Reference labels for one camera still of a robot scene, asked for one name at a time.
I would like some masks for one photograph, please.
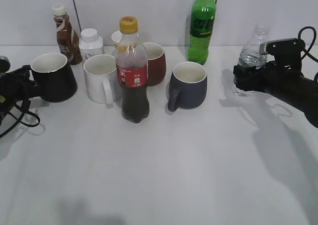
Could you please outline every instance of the black mug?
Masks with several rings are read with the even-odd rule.
[[[48,102],[62,102],[71,98],[78,85],[68,58],[59,53],[43,54],[30,66],[39,96]]]
[[[208,76],[205,68],[195,62],[183,62],[173,69],[169,85],[168,109],[192,109],[200,106],[207,94]]]

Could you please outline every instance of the green bottle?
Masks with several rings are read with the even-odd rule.
[[[196,0],[191,12],[188,61],[205,64],[209,56],[209,44],[216,6],[214,0]]]

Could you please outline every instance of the mug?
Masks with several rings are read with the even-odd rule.
[[[84,63],[83,68],[87,94],[92,101],[112,104],[121,98],[114,56],[95,55]]]
[[[122,36],[122,33],[121,33],[119,30],[115,31],[115,32],[111,35],[111,40],[112,40],[112,42],[113,42],[115,48],[117,48],[117,46],[118,46],[118,44],[119,44],[119,42],[120,42],[120,40],[121,40],[121,36]]]
[[[165,77],[166,62],[163,48],[156,43],[144,43],[148,56],[148,86],[161,83]]]
[[[24,67],[32,71],[39,96],[45,101],[65,101],[78,89],[74,73],[65,55],[43,54],[35,58],[31,65]]]
[[[200,106],[207,94],[208,76],[205,68],[195,62],[183,62],[173,69],[169,85],[168,109],[192,109]]]

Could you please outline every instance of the red mug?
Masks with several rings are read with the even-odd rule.
[[[166,73],[163,48],[156,43],[144,43],[148,56],[148,86],[161,83]]]

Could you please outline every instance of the clear plastic bottle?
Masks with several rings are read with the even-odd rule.
[[[239,59],[238,65],[245,68],[256,66],[257,69],[263,67],[267,62],[267,55],[259,54],[259,46],[266,42],[268,37],[269,27],[266,25],[256,25],[254,34],[248,43],[243,47]],[[244,91],[236,87],[234,78],[233,91],[234,94],[240,97],[249,97],[253,91]]]
[[[120,31],[122,38],[116,48],[116,67],[123,94],[122,114],[127,120],[139,123],[149,115],[148,57],[138,38],[136,18],[121,18]]]

